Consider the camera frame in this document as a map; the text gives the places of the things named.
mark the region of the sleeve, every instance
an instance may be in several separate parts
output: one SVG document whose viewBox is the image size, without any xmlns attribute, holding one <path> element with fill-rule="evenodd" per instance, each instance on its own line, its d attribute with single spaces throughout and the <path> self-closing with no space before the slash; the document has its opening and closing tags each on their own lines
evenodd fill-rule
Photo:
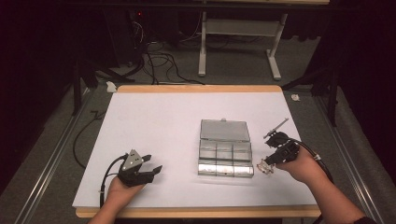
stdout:
<svg viewBox="0 0 396 224">
<path fill-rule="evenodd" d="M 362 217 L 361 219 L 355 221 L 354 224 L 376 224 L 376 222 L 369 217 Z"/>
</svg>

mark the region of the dark background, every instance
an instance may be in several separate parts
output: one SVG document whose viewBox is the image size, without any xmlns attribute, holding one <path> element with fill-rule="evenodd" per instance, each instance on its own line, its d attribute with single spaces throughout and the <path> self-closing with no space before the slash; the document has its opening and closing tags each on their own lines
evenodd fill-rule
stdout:
<svg viewBox="0 0 396 224">
<path fill-rule="evenodd" d="M 359 6 L 361 2 L 331 1 L 331 5 Z M 350 37 L 352 41 L 346 45 L 345 57 L 338 70 L 339 85 L 375 153 L 395 181 L 396 169 L 392 165 L 395 152 L 391 141 L 396 133 L 394 5 L 391 1 L 364 1 L 364 4 L 368 6 L 364 8 L 364 13 L 344 13 L 342 16 L 331 17 L 330 14 L 319 15 L 315 12 L 290 13 L 282 38 L 297 35 L 304 41 L 322 36 L 307 69 L 310 72 L 330 58 L 339 57 L 337 47 L 346 36 Z M 172 45 L 177 44 L 178 31 L 185 35 L 192 34 L 199 17 L 198 12 L 176 10 L 142 12 L 143 17 L 136 19 L 145 23 L 148 34 Z M 134 59 L 134 53 L 125 53 L 134 52 L 134 46 L 125 38 L 130 31 L 124 13 L 124 9 L 71 10 L 59 7 L 53 1 L 2 1 L 0 192 L 7 186 L 41 134 L 49 115 L 72 85 L 76 61 L 90 58 L 110 67 Z M 245 18 L 245 15 L 212 13 L 215 17 L 238 19 Z M 266 14 L 265 17 L 276 18 L 278 15 Z M 251 18 L 262 19 L 263 15 L 252 14 L 247 19 Z M 119 44 L 113 45 L 111 37 Z"/>
</svg>

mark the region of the small white object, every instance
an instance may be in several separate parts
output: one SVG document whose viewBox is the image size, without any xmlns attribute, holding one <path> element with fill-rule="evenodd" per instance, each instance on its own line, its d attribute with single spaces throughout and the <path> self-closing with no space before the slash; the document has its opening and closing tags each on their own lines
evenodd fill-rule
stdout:
<svg viewBox="0 0 396 224">
<path fill-rule="evenodd" d="M 111 81 L 106 82 L 107 84 L 107 92 L 117 92 L 117 87 Z"/>
<path fill-rule="evenodd" d="M 291 99 L 292 99 L 293 101 L 300 101 L 300 96 L 298 96 L 298 94 L 293 94 L 293 95 L 291 96 Z"/>
</svg>

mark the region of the gray carpet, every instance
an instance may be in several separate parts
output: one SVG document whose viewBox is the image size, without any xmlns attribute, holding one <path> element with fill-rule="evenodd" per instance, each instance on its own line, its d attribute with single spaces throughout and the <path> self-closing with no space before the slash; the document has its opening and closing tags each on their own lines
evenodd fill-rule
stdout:
<svg viewBox="0 0 396 224">
<path fill-rule="evenodd" d="M 198 77 L 199 46 L 197 42 L 186 42 L 178 48 L 167 45 L 153 44 L 150 46 L 152 53 L 171 53 L 176 60 L 179 74 L 184 78 L 196 79 L 205 84 L 251 84 L 251 85 L 284 85 L 300 77 L 309 63 L 318 40 L 299 42 L 296 39 L 281 40 L 276 60 L 282 75 L 281 81 L 274 81 L 271 77 L 268 62 L 265 60 L 264 50 L 270 48 L 270 39 L 250 41 L 251 38 L 234 37 L 228 45 L 224 42 L 213 40 L 208 43 L 212 48 L 207 50 L 206 77 Z M 154 58 L 154 64 L 165 63 L 164 58 Z M 155 68 L 155 76 L 160 82 L 179 82 L 176 70 L 173 68 L 166 74 L 170 63 Z M 128 71 L 128 67 L 115 69 L 120 73 Z M 151 77 L 141 71 L 134 75 L 136 83 L 150 84 Z M 295 102 L 290 98 L 291 94 L 298 93 L 301 101 Z M 361 131 L 359 123 L 349 110 L 347 101 L 342 94 L 338 94 L 336 107 L 337 128 L 328 125 L 326 117 L 321 110 L 323 98 L 311 97 L 309 86 L 299 86 L 284 92 L 290 107 L 290 112 L 299 130 L 302 140 L 314 148 L 326 162 L 334 176 L 335 184 L 362 210 L 374 211 L 374 217 L 380 217 L 378 223 L 392 223 L 396 219 L 395 186 L 383 169 L 380 161 L 370 148 L 370 144 Z M 83 175 L 83 169 L 78 166 L 73 156 L 73 144 L 78 132 L 93 118 L 92 111 L 106 111 L 111 98 L 111 93 L 106 92 L 104 80 L 100 80 L 96 90 L 85 93 L 85 106 L 78 118 L 75 118 L 75 126 L 69 138 L 64 139 L 63 132 L 70 128 L 73 111 L 72 89 L 66 94 L 59 107 L 53 112 L 46 123 L 45 130 L 36 142 L 34 148 L 14 175 L 12 181 L 0 198 L 0 223 L 14 223 L 29 195 L 35 188 L 36 181 L 40 178 L 51 156 L 60 158 L 59 162 L 52 163 L 54 173 L 48 176 L 48 185 L 44 185 L 42 195 L 38 195 L 36 203 L 32 207 L 29 217 L 19 217 L 18 223 L 86 223 L 87 219 L 78 218 L 72 202 L 76 195 L 79 182 Z M 100 130 L 102 121 L 95 120 L 81 134 L 76 150 L 80 161 L 86 164 L 96 136 Z M 346 152 L 337 149 L 340 143 L 334 138 L 334 132 L 342 137 L 342 147 Z M 64 151 L 53 155 L 55 148 L 64 145 Z M 356 174 L 350 174 L 350 167 L 344 163 L 345 153 L 353 161 L 353 170 Z M 360 185 L 355 184 L 358 178 L 372 197 L 372 202 L 365 203 L 359 194 Z M 313 218 L 305 218 L 303 223 L 312 223 Z M 284 218 L 283 223 L 301 223 L 299 218 Z"/>
</svg>

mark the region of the wooden table edge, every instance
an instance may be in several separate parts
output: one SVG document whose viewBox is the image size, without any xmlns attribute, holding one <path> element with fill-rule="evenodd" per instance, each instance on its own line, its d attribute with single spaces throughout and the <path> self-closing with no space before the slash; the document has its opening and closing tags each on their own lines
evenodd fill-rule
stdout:
<svg viewBox="0 0 396 224">
<path fill-rule="evenodd" d="M 78 217 L 93 217 L 99 208 L 78 207 Z M 254 207 L 125 208 L 118 217 L 132 218 L 221 218 L 221 217 L 318 217 L 315 204 Z"/>
<path fill-rule="evenodd" d="M 282 92 L 276 85 L 124 85 L 117 92 Z"/>
</svg>

